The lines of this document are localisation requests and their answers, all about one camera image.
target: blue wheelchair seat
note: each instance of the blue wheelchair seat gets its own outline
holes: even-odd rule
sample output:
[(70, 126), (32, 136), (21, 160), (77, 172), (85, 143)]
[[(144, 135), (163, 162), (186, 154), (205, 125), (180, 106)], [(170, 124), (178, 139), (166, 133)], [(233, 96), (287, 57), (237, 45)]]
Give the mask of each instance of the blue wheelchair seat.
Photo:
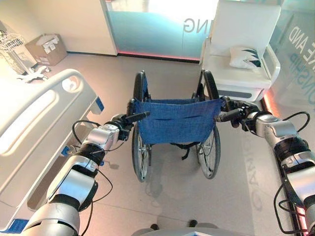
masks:
[(136, 100), (136, 113), (150, 112), (138, 122), (141, 139), (150, 145), (204, 142), (214, 128), (214, 117), (220, 113), (221, 105), (221, 99)]

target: white pillow with leaf pattern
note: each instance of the white pillow with leaf pattern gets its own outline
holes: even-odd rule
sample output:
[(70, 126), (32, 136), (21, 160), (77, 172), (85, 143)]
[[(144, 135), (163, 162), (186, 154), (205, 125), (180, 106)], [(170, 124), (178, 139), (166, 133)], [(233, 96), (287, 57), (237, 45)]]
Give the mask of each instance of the white pillow with leaf pattern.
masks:
[(255, 69), (261, 67), (256, 49), (245, 47), (231, 47), (230, 66), (244, 69)]

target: cardboard box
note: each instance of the cardboard box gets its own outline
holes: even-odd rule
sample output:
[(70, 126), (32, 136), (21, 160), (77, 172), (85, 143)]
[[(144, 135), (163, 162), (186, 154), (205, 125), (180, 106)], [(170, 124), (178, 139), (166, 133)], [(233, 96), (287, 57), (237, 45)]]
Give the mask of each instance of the cardboard box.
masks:
[(56, 65), (67, 56), (59, 34), (43, 34), (25, 47), (40, 65)]

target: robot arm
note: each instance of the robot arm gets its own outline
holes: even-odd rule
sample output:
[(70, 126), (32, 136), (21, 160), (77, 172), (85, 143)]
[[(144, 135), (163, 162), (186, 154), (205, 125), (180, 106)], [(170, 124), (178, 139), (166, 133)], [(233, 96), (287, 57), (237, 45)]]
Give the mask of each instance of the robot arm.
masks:
[(147, 112), (128, 117), (118, 115), (93, 129), (52, 181), (46, 195), (47, 203), (35, 212), (22, 235), (77, 236), (79, 212), (93, 202), (98, 187), (94, 178), (105, 154), (118, 140), (128, 139), (133, 122), (148, 115)]
[(270, 112), (261, 112), (250, 103), (231, 101), (228, 97), (223, 97), (223, 100), (223, 111), (227, 113), (219, 115), (217, 121), (231, 121), (233, 127), (241, 124), (244, 131), (250, 131), (268, 142), (285, 173), (283, 185), (288, 197), (306, 210), (307, 230), (314, 235), (315, 154), (299, 137), (290, 121), (280, 120)]

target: metal wheel rim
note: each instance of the metal wheel rim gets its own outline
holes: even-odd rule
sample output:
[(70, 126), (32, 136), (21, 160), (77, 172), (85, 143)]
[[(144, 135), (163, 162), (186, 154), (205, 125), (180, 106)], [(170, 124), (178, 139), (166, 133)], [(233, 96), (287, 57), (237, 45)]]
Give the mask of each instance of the metal wheel rim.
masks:
[(138, 164), (140, 167), (140, 176), (144, 179), (148, 171), (149, 151), (148, 146), (143, 144), (140, 135), (138, 134)]
[(214, 132), (211, 132), (211, 135), (207, 138), (207, 140), (204, 143), (199, 144), (197, 148), (198, 159), (202, 168), (202, 172), (210, 177), (214, 172), (216, 162), (216, 145)]

